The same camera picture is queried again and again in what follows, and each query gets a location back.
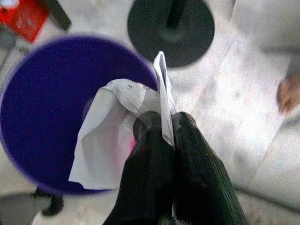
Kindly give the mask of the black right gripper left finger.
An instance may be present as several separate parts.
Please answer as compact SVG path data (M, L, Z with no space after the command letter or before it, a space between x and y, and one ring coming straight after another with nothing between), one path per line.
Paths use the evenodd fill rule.
M170 225L174 151L162 137L161 115L141 114L133 124L135 145L125 161L119 193L106 225Z

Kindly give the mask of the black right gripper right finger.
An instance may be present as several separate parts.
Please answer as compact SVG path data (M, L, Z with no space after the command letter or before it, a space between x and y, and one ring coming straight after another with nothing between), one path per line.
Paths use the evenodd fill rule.
M178 225L246 225L248 222L221 159L194 118L172 116L175 143L174 217Z

